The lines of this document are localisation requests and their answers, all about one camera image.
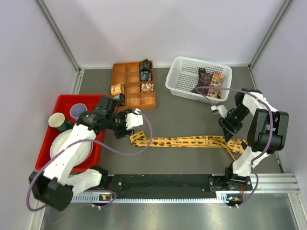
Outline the yellow insect print tie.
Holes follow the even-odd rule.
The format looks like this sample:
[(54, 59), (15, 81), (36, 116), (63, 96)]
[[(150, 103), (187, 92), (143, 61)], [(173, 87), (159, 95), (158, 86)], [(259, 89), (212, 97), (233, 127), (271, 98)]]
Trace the yellow insect print tie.
[(233, 160), (234, 154), (243, 154), (247, 142), (243, 139), (231, 139), (225, 141), (222, 136), (191, 136), (177, 138), (149, 138), (143, 131), (130, 137), (130, 142), (135, 147), (165, 147), (165, 148), (223, 148)]

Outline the orange tan tie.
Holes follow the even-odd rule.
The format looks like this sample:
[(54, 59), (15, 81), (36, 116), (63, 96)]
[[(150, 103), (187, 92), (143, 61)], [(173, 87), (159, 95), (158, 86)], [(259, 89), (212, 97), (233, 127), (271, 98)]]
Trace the orange tan tie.
[(114, 84), (110, 87), (111, 95), (115, 96), (118, 94), (125, 93), (125, 83), (121, 82), (118, 84)]

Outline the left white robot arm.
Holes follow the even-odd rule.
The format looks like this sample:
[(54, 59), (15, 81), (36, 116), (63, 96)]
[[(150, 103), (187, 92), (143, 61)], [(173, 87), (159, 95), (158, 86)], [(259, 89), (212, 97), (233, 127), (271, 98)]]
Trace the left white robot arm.
[(96, 142), (104, 130), (114, 132), (116, 138), (134, 134), (134, 128), (143, 124), (139, 109), (116, 112), (118, 101), (102, 96), (92, 111), (83, 112), (59, 152), (38, 172), (29, 176), (28, 194), (58, 211), (63, 211), (72, 198), (89, 188), (107, 188), (109, 179), (106, 170), (91, 166), (86, 171), (70, 176), (79, 158), (84, 157), (86, 144)]

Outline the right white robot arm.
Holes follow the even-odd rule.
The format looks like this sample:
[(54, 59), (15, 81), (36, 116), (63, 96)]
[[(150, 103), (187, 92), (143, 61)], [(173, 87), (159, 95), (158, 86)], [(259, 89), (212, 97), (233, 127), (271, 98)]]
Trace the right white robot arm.
[(263, 159), (284, 148), (289, 123), (289, 114), (272, 107), (259, 90), (238, 90), (235, 103), (236, 107), (231, 110), (223, 105), (211, 107), (221, 116), (218, 124), (226, 142), (242, 128), (242, 121), (248, 114), (253, 116), (243, 154), (225, 169), (219, 183), (231, 190), (245, 186), (253, 169)]

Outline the wooden compartment tray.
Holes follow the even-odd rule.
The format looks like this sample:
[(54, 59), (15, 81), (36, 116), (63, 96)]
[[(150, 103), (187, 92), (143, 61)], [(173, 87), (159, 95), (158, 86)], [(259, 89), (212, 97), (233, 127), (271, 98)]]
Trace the wooden compartment tray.
[[(111, 85), (125, 83), (125, 106), (120, 106), (119, 111), (139, 108), (143, 110), (156, 109), (156, 84), (154, 73), (152, 81), (140, 81), (139, 62), (115, 63), (112, 68)], [(141, 93), (142, 83), (153, 83), (154, 92)]]

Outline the lilac plastic cup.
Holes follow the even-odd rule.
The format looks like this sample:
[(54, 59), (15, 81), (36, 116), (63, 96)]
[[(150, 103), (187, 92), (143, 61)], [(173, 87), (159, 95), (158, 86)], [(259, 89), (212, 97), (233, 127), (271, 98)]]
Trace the lilac plastic cup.
[(69, 114), (74, 120), (78, 120), (79, 116), (86, 111), (87, 106), (85, 104), (76, 103), (70, 108)]

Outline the white plate stack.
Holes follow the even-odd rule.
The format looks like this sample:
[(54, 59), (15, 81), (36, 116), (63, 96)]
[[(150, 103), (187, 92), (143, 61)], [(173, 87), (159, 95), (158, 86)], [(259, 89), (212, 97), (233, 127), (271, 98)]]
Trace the white plate stack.
[[(62, 133), (60, 133), (52, 142), (50, 147), (50, 158), (53, 158), (55, 155), (58, 154), (60, 149), (62, 148), (63, 144), (66, 142), (68, 137), (70, 136), (72, 132), (72, 129), (66, 130)], [(80, 165), (85, 160), (88, 159), (93, 149), (93, 143), (92, 142), (82, 142), (80, 147), (78, 148), (77, 153), (79, 154), (79, 157), (77, 161), (75, 162), (74, 166)]]

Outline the dark green cup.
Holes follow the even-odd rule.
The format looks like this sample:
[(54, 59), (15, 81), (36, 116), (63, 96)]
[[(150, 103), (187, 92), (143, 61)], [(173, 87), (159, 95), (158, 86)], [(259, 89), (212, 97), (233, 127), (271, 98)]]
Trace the dark green cup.
[(59, 131), (63, 132), (69, 129), (72, 129), (74, 126), (74, 123), (69, 120), (64, 120), (64, 122), (59, 126)]

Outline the colourful dotted tie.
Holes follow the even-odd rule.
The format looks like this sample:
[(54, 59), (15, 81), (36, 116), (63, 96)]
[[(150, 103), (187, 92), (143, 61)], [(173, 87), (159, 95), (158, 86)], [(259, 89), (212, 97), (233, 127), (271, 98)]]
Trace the colourful dotted tie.
[(212, 97), (212, 98), (221, 99), (222, 93), (221, 93), (221, 90), (219, 90), (219, 88), (222, 85), (224, 74), (213, 72), (212, 75), (213, 77), (209, 85), (210, 88), (208, 89), (207, 96)]

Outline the dark brown paisley tie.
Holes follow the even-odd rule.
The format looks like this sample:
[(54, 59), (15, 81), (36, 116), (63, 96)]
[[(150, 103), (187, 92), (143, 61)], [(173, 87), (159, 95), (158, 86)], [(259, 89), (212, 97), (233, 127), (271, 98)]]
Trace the dark brown paisley tie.
[(198, 87), (203, 87), (203, 86), (209, 86), (212, 80), (213, 75), (211, 73), (208, 73), (205, 68), (199, 68), (198, 69), (198, 83), (197, 85), (192, 89), (191, 92), (193, 93), (202, 93), (204, 95), (207, 95), (208, 89), (207, 88), (201, 88), (197, 89)]

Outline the beige paper cup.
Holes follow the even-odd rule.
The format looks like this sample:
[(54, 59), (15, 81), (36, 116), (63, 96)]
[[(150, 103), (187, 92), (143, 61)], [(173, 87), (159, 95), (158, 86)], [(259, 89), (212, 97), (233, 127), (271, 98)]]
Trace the beige paper cup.
[(48, 125), (62, 132), (65, 130), (65, 115), (63, 113), (54, 113), (48, 119)]

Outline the rolled dark tie top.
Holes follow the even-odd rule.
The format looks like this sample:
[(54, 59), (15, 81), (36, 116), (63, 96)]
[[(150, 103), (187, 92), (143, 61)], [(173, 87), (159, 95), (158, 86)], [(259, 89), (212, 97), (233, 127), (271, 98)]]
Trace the rolled dark tie top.
[(149, 71), (152, 69), (152, 62), (148, 59), (145, 59), (139, 62), (139, 70), (140, 71)]

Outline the white plastic basket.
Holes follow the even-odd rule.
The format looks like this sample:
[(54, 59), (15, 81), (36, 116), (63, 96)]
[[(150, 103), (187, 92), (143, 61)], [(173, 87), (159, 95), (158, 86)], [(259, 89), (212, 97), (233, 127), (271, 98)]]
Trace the white plastic basket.
[(198, 93), (192, 92), (192, 89), (194, 89), (198, 83), (199, 68), (205, 68), (206, 72), (210, 74), (213, 72), (224, 74), (221, 87), (230, 88), (232, 82), (232, 69), (229, 66), (189, 57), (175, 58), (166, 77), (166, 88), (170, 90), (172, 95), (203, 103), (215, 105), (226, 101), (229, 96), (229, 91), (227, 90), (221, 91), (220, 99), (209, 96), (203, 97)]

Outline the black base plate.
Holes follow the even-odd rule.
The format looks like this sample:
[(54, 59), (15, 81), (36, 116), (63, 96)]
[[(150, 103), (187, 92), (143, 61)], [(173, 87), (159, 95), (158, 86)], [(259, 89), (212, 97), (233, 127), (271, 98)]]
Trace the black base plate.
[(99, 189), (129, 188), (200, 188), (205, 191), (251, 191), (250, 178), (227, 182), (224, 175), (212, 174), (114, 174), (102, 179)]

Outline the aluminium frame rail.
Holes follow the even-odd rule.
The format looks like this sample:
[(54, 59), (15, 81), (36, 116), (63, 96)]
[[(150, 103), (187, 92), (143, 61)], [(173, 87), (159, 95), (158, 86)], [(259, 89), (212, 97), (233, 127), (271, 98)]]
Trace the aluminium frame rail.
[[(297, 181), (292, 174), (258, 174), (251, 175), (250, 180), (252, 183), (252, 189), (256, 189), (263, 193), (286, 193), (290, 191), (298, 191)], [(85, 192), (90, 191), (113, 191), (111, 189), (99, 189), (92, 187)], [(205, 191), (200, 188), (129, 188), (121, 190), (116, 188), (113, 192), (119, 196), (119, 198), (200, 198), (206, 196), (212, 196), (215, 193), (234, 193), (238, 194), (240, 191)]]

